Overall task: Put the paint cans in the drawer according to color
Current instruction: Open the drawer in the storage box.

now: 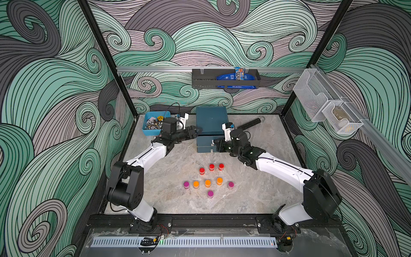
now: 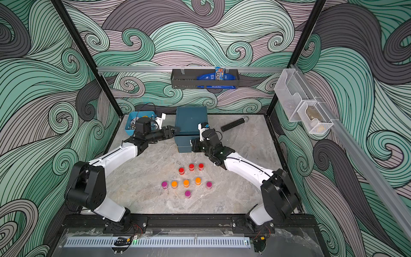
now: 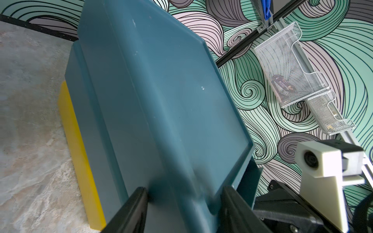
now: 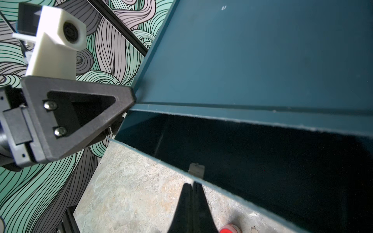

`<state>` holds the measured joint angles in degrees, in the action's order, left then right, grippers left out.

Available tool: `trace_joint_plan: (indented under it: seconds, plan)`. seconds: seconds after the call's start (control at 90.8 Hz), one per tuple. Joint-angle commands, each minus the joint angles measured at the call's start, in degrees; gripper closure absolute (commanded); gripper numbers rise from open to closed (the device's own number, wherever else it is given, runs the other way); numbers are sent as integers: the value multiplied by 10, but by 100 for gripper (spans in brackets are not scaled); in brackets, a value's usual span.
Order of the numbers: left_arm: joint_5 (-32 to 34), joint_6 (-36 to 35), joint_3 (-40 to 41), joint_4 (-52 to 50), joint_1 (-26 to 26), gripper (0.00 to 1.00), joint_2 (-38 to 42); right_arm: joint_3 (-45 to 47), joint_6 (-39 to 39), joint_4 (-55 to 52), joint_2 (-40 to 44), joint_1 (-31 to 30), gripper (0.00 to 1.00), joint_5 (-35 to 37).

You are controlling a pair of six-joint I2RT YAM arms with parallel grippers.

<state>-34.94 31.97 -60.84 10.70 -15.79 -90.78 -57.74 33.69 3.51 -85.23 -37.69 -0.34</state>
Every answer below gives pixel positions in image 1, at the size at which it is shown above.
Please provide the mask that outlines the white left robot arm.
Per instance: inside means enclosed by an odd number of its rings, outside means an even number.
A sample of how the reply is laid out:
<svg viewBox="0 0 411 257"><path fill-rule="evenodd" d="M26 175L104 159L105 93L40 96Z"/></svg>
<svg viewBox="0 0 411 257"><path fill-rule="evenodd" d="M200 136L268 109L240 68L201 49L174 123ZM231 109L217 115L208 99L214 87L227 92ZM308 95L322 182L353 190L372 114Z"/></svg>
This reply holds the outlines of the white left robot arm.
<svg viewBox="0 0 411 257"><path fill-rule="evenodd" d="M136 220L147 223L153 220L156 210L143 199L145 172L166 157L175 144L195 139L202 131L196 126L177 129L181 123L176 118L165 118L160 135L151 141L146 150L126 162L114 164L107 184L109 203L124 207Z"/></svg>

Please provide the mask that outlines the teal drawer cabinet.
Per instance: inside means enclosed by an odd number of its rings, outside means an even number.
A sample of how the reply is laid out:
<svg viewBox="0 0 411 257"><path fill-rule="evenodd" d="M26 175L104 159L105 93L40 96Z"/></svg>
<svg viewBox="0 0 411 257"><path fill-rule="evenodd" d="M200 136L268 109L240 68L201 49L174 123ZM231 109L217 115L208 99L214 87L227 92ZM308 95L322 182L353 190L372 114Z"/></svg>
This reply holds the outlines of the teal drawer cabinet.
<svg viewBox="0 0 411 257"><path fill-rule="evenodd" d="M214 153L214 140L224 138L222 124L229 121L225 107L199 106L196 110L196 127L201 129L197 136L198 153Z"/></svg>

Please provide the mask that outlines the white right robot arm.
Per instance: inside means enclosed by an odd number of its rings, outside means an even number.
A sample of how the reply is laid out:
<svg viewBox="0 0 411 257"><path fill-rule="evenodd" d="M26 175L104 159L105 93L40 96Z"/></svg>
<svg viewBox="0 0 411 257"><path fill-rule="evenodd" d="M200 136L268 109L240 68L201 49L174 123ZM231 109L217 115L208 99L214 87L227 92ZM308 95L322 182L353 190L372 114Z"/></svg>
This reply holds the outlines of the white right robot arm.
<svg viewBox="0 0 411 257"><path fill-rule="evenodd" d="M214 141L217 151L236 157L244 166L272 175L300 194L300 201L283 205L273 219L286 226L303 221L327 222L339 210L342 196L324 170L310 170L281 160L260 147L252 146L246 132L223 126L224 138Z"/></svg>

